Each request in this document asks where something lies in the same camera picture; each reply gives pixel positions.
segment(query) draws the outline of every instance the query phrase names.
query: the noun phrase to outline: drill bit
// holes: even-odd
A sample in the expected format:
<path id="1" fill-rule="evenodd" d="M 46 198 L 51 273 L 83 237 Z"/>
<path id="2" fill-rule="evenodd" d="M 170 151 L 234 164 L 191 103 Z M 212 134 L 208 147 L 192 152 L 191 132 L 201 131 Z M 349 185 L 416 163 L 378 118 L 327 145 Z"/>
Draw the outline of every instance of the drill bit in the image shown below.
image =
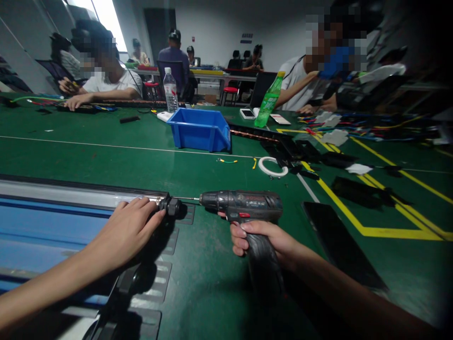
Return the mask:
<path id="1" fill-rule="evenodd" d="M 173 197 L 173 198 L 177 198 L 177 199 L 189 199 L 189 200 L 195 200 L 195 201 L 199 201 L 199 200 L 200 200 L 199 198 L 195 198 L 195 197 Z"/>

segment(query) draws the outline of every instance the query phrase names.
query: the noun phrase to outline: blue panel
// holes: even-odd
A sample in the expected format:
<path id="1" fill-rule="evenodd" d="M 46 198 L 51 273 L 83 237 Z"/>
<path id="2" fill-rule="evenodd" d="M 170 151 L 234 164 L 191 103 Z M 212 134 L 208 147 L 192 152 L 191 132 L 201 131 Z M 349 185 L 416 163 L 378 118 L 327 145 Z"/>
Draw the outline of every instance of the blue panel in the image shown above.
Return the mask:
<path id="1" fill-rule="evenodd" d="M 112 211 L 0 198 L 0 267 L 42 273 L 83 249 Z M 16 282 L 0 280 L 0 290 Z M 89 303 L 105 303 L 93 296 Z"/>

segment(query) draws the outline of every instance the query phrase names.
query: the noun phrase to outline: cordless drill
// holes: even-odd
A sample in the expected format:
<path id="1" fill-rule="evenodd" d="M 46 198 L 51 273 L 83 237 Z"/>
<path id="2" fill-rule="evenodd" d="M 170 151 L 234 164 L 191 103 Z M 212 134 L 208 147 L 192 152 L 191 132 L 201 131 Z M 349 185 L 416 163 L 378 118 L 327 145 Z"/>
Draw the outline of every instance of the cordless drill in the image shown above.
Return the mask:
<path id="1" fill-rule="evenodd" d="M 260 220 L 276 223 L 283 213 L 280 196 L 270 191 L 209 191 L 201 194 L 200 198 L 189 199 L 198 200 L 208 210 L 225 213 L 229 222 Z M 274 304 L 284 292 L 275 250 L 267 236 L 247 234 L 246 240 L 249 243 L 247 257 L 252 285 L 261 302 Z"/>

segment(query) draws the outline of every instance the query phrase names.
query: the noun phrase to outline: green soda bottle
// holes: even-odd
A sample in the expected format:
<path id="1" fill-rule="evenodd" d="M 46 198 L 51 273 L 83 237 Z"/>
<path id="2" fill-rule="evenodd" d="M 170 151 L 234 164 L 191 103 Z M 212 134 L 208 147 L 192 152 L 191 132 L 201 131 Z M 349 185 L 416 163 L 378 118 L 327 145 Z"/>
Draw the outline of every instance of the green soda bottle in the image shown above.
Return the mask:
<path id="1" fill-rule="evenodd" d="M 274 83 L 268 89 L 264 95 L 263 102 L 261 103 L 260 112 L 258 117 L 255 119 L 255 126 L 263 128 L 268 122 L 269 115 L 274 110 L 275 104 L 277 103 L 278 98 L 280 97 L 280 90 L 282 88 L 283 77 L 285 76 L 284 72 L 278 72 L 277 78 L 275 78 Z"/>

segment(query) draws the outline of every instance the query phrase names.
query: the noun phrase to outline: plastic water bottle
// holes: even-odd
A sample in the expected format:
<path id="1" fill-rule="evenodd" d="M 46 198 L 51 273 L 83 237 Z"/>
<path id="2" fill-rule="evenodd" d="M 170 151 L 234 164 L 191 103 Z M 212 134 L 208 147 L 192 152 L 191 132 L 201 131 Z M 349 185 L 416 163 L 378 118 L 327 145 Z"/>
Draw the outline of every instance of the plastic water bottle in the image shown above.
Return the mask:
<path id="1" fill-rule="evenodd" d="M 263 128 L 266 126 L 269 116 L 274 110 L 275 104 L 277 103 L 277 100 L 280 97 L 280 90 L 282 89 L 282 81 L 284 76 L 285 76 L 284 72 L 278 72 L 277 78 L 275 78 L 271 87 L 264 95 L 263 102 L 261 103 L 260 112 L 258 113 L 258 117 L 255 119 L 256 127 Z"/>
<path id="2" fill-rule="evenodd" d="M 171 75 L 171 68 L 165 68 L 164 77 L 165 98 L 167 100 L 168 112 L 173 113 L 178 109 L 178 93 L 176 90 L 176 80 Z"/>

